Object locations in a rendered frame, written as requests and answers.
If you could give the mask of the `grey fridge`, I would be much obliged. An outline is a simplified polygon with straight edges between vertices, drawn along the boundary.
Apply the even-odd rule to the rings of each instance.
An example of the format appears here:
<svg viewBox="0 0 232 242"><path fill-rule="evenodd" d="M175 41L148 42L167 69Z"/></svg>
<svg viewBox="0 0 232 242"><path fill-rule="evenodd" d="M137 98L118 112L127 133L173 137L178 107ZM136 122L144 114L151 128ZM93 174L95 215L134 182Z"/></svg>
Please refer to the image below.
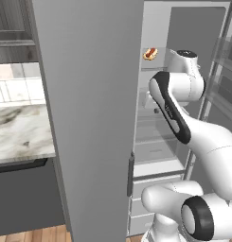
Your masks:
<svg viewBox="0 0 232 242"><path fill-rule="evenodd" d="M213 192L201 161L164 115L143 107L150 79L177 50L197 54L203 96L223 35L228 0L28 0L56 152L62 208L72 242L126 242L134 182L179 175ZM142 50L166 47L165 68L143 71Z"/></svg>

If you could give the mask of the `dark grey base cupboard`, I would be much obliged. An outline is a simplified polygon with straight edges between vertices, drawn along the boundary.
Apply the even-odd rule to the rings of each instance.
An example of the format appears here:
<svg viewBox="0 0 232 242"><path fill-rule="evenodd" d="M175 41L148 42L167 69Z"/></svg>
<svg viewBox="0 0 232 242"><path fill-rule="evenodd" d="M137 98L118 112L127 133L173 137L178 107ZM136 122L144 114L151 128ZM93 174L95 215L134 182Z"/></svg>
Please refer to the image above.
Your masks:
<svg viewBox="0 0 232 242"><path fill-rule="evenodd" d="M40 167L0 173L0 235L64 223L52 159Z"/></svg>

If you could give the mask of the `glass fridge shelf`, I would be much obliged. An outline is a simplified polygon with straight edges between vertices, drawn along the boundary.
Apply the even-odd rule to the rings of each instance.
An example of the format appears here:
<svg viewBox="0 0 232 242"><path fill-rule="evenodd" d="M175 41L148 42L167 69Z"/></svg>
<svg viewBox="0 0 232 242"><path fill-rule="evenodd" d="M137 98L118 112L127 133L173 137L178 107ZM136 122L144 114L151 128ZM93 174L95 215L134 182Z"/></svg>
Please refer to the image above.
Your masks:
<svg viewBox="0 0 232 242"><path fill-rule="evenodd" d="M159 68L165 68L168 65L170 59L170 50L166 47L155 47L158 52L154 60L144 60L143 54L147 51L146 47L142 50L142 60L141 60L141 69L143 71L156 70Z"/></svg>

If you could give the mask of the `grey wall cupboard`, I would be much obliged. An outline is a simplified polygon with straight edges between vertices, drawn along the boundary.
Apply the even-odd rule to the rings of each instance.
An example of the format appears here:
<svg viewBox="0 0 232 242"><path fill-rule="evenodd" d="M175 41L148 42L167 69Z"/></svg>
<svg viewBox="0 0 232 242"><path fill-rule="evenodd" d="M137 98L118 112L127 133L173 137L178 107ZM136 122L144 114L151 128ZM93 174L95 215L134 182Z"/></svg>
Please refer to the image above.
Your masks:
<svg viewBox="0 0 232 242"><path fill-rule="evenodd" d="M27 0L0 0L0 64L37 62Z"/></svg>

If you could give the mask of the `hot dog in bun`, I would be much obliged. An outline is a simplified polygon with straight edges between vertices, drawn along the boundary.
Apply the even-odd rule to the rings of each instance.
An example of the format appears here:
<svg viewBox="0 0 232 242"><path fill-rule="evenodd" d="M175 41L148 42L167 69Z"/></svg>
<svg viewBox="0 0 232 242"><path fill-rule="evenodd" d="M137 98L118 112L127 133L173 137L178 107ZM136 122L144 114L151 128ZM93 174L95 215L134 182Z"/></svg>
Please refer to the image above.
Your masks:
<svg viewBox="0 0 232 242"><path fill-rule="evenodd" d="M157 55L158 50L156 48L148 48L143 54L143 59L146 61L153 61Z"/></svg>

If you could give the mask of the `white fridge drawer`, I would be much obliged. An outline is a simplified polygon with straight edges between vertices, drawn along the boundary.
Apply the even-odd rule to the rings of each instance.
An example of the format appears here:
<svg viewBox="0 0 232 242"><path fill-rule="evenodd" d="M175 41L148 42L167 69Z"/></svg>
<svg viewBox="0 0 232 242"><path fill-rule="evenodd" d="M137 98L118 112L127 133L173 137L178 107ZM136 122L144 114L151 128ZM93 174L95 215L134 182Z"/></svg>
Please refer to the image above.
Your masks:
<svg viewBox="0 0 232 242"><path fill-rule="evenodd" d="M156 234L156 230L159 230L167 237L178 238L180 206L186 198L186 188L179 175L134 181L130 197L128 235L146 232Z"/></svg>

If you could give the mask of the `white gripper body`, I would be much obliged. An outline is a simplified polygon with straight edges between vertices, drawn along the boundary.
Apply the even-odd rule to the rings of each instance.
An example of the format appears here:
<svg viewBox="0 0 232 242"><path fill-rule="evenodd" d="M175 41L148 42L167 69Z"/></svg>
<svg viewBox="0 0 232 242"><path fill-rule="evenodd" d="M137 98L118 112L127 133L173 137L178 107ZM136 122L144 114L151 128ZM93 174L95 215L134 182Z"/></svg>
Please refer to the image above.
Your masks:
<svg viewBox="0 0 232 242"><path fill-rule="evenodd" d="M152 99L150 92L145 93L145 98L143 100L143 107L145 109L158 109L157 103Z"/></svg>

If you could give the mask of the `open fridge door with shelves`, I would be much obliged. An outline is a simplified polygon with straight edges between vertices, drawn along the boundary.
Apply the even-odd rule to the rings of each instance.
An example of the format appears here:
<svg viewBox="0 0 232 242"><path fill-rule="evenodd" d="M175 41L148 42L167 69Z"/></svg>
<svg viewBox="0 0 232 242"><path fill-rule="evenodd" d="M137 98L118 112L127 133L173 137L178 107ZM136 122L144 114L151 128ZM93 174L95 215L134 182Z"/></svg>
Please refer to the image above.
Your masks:
<svg viewBox="0 0 232 242"><path fill-rule="evenodd" d="M232 0L223 35L216 43L211 77L198 117L232 132Z"/></svg>

